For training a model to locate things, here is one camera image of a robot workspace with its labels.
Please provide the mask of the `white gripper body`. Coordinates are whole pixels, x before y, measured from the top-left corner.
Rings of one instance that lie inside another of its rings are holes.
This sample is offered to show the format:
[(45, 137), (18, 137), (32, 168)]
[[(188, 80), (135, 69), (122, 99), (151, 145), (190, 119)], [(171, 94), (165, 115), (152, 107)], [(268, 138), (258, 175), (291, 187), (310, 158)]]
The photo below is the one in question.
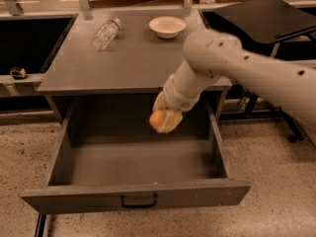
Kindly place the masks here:
[(200, 96), (200, 93), (190, 96), (188, 92), (182, 92), (176, 85), (174, 74), (170, 75), (165, 82), (162, 93), (164, 97), (165, 108), (181, 113), (190, 111), (198, 102)]

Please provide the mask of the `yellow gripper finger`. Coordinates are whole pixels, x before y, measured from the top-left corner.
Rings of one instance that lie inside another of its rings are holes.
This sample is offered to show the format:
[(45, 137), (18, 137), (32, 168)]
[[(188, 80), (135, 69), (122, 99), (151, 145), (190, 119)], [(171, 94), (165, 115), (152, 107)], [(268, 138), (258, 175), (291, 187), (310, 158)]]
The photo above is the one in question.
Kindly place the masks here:
[(164, 111), (165, 110), (165, 100), (164, 100), (164, 93), (160, 92), (154, 102), (152, 111)]
[(181, 112), (173, 110), (158, 110), (158, 114), (160, 115), (160, 122), (157, 127), (158, 133), (172, 132), (183, 119)]

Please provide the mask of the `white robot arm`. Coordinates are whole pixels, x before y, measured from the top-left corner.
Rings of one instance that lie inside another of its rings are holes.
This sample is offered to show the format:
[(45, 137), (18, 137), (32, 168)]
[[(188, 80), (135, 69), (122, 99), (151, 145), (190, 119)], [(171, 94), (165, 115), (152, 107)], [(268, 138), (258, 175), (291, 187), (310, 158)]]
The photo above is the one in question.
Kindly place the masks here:
[(224, 76), (316, 131), (316, 69), (245, 50), (238, 38), (213, 30), (190, 34), (184, 62), (159, 93), (150, 125), (173, 131), (198, 102), (200, 94)]

